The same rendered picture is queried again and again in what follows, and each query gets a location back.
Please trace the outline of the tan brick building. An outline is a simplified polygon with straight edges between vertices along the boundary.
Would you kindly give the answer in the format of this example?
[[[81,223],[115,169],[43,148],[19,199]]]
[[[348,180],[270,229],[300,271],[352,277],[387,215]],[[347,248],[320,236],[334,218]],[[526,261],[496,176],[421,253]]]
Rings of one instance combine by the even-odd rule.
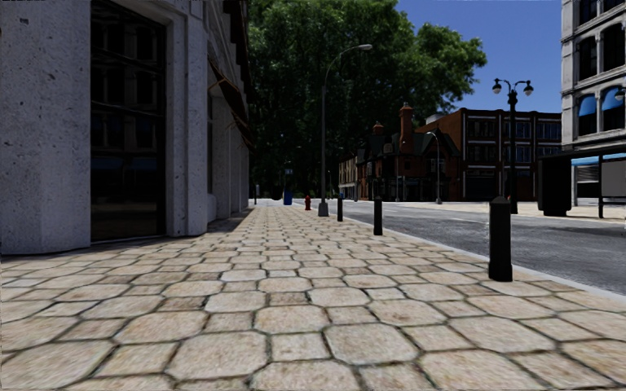
[[[357,200],[359,198],[359,179],[357,158],[354,154],[343,156],[339,162],[339,191],[344,199]]]

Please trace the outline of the grey street lamp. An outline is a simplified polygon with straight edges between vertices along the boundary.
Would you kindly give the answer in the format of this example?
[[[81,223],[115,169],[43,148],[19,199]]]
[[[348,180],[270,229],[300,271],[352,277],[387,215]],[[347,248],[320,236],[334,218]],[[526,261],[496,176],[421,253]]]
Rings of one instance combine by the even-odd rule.
[[[331,70],[331,67],[333,66],[333,64],[342,58],[342,56],[349,52],[349,51],[354,51],[354,50],[358,50],[358,51],[370,51],[373,48],[372,44],[362,44],[362,45],[358,45],[358,46],[352,46],[349,47],[347,49],[345,49],[344,51],[342,51],[335,59],[333,59],[330,63],[330,65],[327,68],[327,71],[325,73],[324,76],[324,82],[322,84],[321,87],[321,169],[320,169],[320,175],[321,175],[321,196],[320,196],[320,204],[318,207],[318,216],[319,217],[327,217],[329,215],[328,213],[328,203],[326,202],[326,154],[325,154],[325,146],[326,146],[326,121],[325,121],[325,97],[326,97],[326,88],[327,88],[327,80],[328,80],[328,75],[329,72]]]
[[[437,156],[436,156],[436,161],[435,161],[435,169],[436,169],[436,176],[437,176],[437,182],[436,182],[436,204],[442,204],[442,200],[441,200],[441,195],[440,195],[440,146],[439,146],[439,138],[437,136],[436,131],[428,131],[426,132],[426,134],[432,136],[437,144]]]

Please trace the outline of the red brick house with chimneys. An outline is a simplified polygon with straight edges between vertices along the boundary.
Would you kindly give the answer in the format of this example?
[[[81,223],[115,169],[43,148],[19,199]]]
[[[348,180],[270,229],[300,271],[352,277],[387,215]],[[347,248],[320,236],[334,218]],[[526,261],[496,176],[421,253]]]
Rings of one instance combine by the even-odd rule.
[[[418,133],[413,110],[399,110],[399,131],[392,134],[377,123],[357,151],[359,198],[384,201],[435,201],[437,144],[426,134],[437,133],[440,146],[441,200],[461,200],[461,152],[449,134],[440,128]]]

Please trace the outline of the trees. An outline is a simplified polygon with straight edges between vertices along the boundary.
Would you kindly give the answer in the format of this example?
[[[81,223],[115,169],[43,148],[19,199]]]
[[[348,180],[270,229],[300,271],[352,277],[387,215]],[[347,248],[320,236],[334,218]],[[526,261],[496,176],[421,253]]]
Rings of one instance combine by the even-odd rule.
[[[250,179],[278,190],[285,168],[296,191],[321,193],[321,87],[325,97],[326,187],[339,158],[376,123],[393,129],[407,103],[418,120],[472,94],[487,62],[483,43],[447,26],[416,27],[398,0],[250,0],[249,61],[256,151]]]

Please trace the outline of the red brick building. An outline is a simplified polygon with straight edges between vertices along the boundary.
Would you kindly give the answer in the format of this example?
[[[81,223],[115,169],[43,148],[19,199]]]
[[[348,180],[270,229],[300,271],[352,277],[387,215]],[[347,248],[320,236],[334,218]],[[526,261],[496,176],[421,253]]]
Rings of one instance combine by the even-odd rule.
[[[549,112],[516,113],[517,197],[534,201],[538,195],[537,159],[561,151],[561,116]],[[416,129],[440,128],[461,152],[461,200],[485,201],[509,196],[509,112],[461,108],[434,115]]]

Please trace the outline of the black twin-headed street lamp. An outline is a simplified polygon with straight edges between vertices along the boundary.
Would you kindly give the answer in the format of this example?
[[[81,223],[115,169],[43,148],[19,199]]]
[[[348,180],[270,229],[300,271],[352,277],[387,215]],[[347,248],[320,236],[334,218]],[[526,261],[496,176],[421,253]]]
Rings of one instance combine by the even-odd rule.
[[[517,134],[517,122],[516,122],[516,105],[518,103],[517,86],[524,84],[523,93],[526,96],[530,96],[534,87],[531,85],[530,80],[510,82],[505,79],[495,78],[492,92],[499,94],[505,83],[508,87],[507,97],[509,105],[509,202],[510,212],[512,214],[518,213],[518,197],[517,197],[517,147],[516,147],[516,134]]]

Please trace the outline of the black bus shelter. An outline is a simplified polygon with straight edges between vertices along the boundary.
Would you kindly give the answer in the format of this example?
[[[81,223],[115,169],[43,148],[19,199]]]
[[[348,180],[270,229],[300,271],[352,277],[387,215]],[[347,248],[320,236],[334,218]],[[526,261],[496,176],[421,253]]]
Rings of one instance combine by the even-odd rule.
[[[568,151],[538,159],[538,209],[546,216],[566,216],[577,196],[575,168],[597,166],[597,182],[587,191],[603,217],[607,205],[626,206],[626,144]]]

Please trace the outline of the pale concrete building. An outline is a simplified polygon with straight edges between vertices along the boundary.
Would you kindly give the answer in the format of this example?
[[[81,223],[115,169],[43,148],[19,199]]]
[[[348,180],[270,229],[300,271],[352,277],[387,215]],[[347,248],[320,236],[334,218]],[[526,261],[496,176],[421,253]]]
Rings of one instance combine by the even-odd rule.
[[[0,253],[200,235],[245,209],[248,5],[0,1]]]

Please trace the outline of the pale stone building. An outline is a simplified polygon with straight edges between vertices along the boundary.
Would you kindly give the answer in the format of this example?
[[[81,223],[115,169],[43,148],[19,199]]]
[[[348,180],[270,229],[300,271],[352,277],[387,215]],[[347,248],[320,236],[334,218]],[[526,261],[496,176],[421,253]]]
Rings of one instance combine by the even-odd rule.
[[[626,154],[626,0],[561,0],[562,148]]]

